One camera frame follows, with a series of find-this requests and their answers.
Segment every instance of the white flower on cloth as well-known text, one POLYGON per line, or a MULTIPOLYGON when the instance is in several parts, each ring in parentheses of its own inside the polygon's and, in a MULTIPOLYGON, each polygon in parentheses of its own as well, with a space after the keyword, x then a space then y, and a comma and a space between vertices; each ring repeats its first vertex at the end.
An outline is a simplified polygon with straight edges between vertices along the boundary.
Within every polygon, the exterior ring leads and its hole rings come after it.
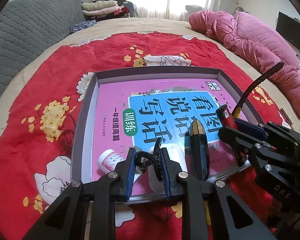
POLYGON ((283 118, 283 116, 281 115, 281 113, 278 111, 281 119, 282 119, 282 126, 291 129, 291 126, 286 122, 286 120, 283 118))
POLYGON ((47 164, 47 175, 34 174, 39 194, 48 205, 69 186, 70 166, 71 160, 67 156, 58 156, 47 164))
POLYGON ((69 45, 69 47, 80 47, 80 46, 82 46, 84 44, 88 44, 92 41, 104 41, 105 39, 110 38, 111 36, 112 35, 107 35, 107 36, 103 36, 103 37, 88 39, 88 40, 85 40, 85 41, 79 41, 79 42, 76 42, 76 43, 73 43, 73 44, 69 45))
POLYGON ((80 79, 80 81, 78 82, 78 85, 76 87, 77 93, 80 94, 80 97, 78 98, 78 102, 81 102, 84 99, 84 96, 86 94, 88 85, 91 81, 93 74, 94 74, 93 72, 88 72, 88 74, 84 74, 80 79))
POLYGON ((147 56, 144 57, 147 66, 190 66, 191 60, 181 56, 147 56))
POLYGON ((133 209, 127 205, 115 205, 115 226, 119 227, 123 222, 134 219, 133 209))
POLYGON ((154 32, 137 32, 138 34, 149 34, 149 33, 154 33, 154 32))
POLYGON ((191 36, 191 35, 182 35, 182 37, 188 41, 192 40, 193 38, 195 38, 195 36, 191 36))

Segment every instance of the quilted cover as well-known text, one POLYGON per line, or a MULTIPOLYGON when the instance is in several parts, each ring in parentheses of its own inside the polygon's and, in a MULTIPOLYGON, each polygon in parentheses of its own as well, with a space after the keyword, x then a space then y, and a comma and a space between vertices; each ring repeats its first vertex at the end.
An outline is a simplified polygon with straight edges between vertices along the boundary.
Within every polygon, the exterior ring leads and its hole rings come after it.
POLYGON ((191 27, 223 43, 234 54, 247 60, 261 73, 278 62, 284 67, 270 79, 276 83, 300 118, 300 67, 295 52, 274 29, 254 16, 237 12, 203 10, 189 18, 191 27))
POLYGON ((81 0, 12 0, 0 13, 0 96, 47 48, 85 21, 81 0))

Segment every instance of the gold tip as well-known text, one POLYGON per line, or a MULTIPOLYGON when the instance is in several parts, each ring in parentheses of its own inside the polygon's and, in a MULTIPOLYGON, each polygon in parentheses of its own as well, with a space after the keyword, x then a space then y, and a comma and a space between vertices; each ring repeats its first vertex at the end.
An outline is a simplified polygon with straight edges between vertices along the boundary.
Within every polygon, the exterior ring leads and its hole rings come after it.
POLYGON ((206 134, 202 123, 197 118, 190 125, 190 136, 195 134, 206 134))

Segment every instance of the television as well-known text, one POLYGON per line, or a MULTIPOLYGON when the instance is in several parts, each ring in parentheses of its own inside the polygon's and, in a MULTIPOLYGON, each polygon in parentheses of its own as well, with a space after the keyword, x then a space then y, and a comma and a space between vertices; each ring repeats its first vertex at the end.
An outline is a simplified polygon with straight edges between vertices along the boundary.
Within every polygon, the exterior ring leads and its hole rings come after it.
POLYGON ((300 23, 279 12, 276 31, 300 50, 300 23))

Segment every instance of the pink comforter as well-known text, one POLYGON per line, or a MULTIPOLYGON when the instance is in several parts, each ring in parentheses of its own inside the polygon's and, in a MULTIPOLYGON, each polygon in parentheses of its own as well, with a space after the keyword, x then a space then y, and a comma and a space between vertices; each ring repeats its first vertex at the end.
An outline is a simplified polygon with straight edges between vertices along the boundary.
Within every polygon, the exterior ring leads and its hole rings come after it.
POLYGON ((285 94, 300 118, 300 67, 289 44, 274 29, 254 16, 237 12, 234 18, 227 12, 203 10, 189 17, 191 27, 239 55, 261 73, 280 61, 284 67, 270 79, 285 94))

